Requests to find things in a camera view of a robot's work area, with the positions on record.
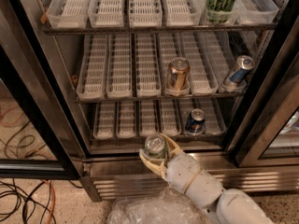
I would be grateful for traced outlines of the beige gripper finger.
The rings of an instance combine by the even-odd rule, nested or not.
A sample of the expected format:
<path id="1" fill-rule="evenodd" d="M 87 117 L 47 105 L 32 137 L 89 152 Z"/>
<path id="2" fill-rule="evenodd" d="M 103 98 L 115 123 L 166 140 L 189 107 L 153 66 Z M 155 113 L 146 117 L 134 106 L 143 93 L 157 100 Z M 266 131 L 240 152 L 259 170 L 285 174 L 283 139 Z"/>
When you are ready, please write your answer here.
<path id="1" fill-rule="evenodd" d="M 166 159 L 164 158 L 152 158 L 143 149 L 139 150 L 139 158 L 153 173 L 161 177 L 164 181 L 166 178 Z"/>
<path id="2" fill-rule="evenodd" d="M 162 134 L 165 141 L 165 157 L 168 160 L 175 158 L 177 155 L 182 154 L 183 150 L 180 146 L 169 136 Z"/>

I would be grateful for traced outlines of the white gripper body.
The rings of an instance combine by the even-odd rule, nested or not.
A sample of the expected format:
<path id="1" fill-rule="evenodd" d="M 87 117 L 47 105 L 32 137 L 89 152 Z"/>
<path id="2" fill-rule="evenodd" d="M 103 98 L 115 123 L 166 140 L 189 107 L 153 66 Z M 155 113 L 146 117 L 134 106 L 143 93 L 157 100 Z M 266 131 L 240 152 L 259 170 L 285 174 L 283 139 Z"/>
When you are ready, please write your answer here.
<path id="1" fill-rule="evenodd" d="M 181 153 L 168 163 L 166 180 L 173 189 L 186 192 L 201 171 L 199 162 L 193 156 Z"/>

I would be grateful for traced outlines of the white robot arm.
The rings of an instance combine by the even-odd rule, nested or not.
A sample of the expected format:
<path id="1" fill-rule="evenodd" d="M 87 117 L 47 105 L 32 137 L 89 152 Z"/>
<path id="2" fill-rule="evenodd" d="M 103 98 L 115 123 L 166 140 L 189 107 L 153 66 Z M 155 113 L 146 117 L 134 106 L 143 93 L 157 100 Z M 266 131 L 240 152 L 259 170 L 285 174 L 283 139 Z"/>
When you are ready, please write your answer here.
<path id="1" fill-rule="evenodd" d="M 225 189 L 194 156 L 165 134 L 148 136 L 139 157 L 172 189 L 193 201 L 213 224 L 274 224 L 248 194 Z"/>

